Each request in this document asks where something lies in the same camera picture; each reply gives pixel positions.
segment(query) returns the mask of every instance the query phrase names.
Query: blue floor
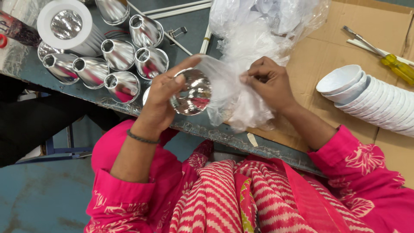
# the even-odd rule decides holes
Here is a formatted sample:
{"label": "blue floor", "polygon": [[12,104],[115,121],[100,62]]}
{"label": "blue floor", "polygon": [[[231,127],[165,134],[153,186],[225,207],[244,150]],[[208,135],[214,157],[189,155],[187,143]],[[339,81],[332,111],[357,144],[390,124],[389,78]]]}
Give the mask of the blue floor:
{"label": "blue floor", "polygon": [[[76,147],[92,147],[101,129],[86,116],[73,124]],[[55,148],[67,147],[66,131],[53,137]],[[204,139],[178,133],[165,148],[180,161]],[[233,152],[221,144],[218,150]],[[0,233],[81,232],[89,221],[94,173],[91,159],[63,160],[0,168]]]}

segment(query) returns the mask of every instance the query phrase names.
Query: hand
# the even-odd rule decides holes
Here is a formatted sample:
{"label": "hand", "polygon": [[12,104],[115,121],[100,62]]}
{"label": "hand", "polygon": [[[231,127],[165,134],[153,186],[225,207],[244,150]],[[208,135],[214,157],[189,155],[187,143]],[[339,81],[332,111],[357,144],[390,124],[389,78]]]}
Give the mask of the hand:
{"label": "hand", "polygon": [[282,114],[288,108],[298,105],[292,94],[286,68],[268,57],[255,61],[247,73],[240,76],[240,80],[250,85],[269,107]]}
{"label": "hand", "polygon": [[174,75],[183,69],[196,66],[200,61],[199,56],[191,56],[152,80],[148,99],[132,126],[131,133],[148,140],[158,140],[161,132],[171,125],[176,114],[169,102],[170,97],[185,87],[184,76],[173,78]]}

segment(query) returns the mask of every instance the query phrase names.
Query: wrist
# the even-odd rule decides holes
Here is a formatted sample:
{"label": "wrist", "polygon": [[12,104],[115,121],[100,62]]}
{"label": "wrist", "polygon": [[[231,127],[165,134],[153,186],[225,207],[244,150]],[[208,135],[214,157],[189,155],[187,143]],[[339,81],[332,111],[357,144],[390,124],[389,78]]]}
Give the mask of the wrist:
{"label": "wrist", "polygon": [[162,131],[150,126],[149,124],[141,122],[138,118],[131,127],[130,132],[140,138],[150,141],[157,141]]}
{"label": "wrist", "polygon": [[301,108],[303,108],[298,102],[293,101],[279,110],[279,113],[285,117],[296,114]]}

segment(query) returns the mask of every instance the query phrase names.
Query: red wire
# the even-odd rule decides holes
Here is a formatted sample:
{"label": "red wire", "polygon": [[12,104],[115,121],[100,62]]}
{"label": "red wire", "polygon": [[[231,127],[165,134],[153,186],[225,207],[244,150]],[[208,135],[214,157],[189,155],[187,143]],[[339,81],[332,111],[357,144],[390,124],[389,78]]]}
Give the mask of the red wire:
{"label": "red wire", "polygon": [[125,33],[130,34],[130,33],[129,33],[129,32],[127,32],[127,31],[121,31],[121,30],[111,30],[111,31],[108,31],[107,33],[105,33],[104,35],[106,35],[106,34],[108,34],[108,33],[110,33],[110,32],[125,32]]}

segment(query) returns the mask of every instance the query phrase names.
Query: dark bottle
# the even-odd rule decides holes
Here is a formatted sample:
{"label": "dark bottle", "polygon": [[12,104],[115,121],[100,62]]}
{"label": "dark bottle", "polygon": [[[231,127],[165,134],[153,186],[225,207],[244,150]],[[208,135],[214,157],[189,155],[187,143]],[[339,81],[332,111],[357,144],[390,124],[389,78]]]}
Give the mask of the dark bottle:
{"label": "dark bottle", "polygon": [[15,39],[27,46],[37,47],[42,41],[36,29],[1,10],[0,34]]}

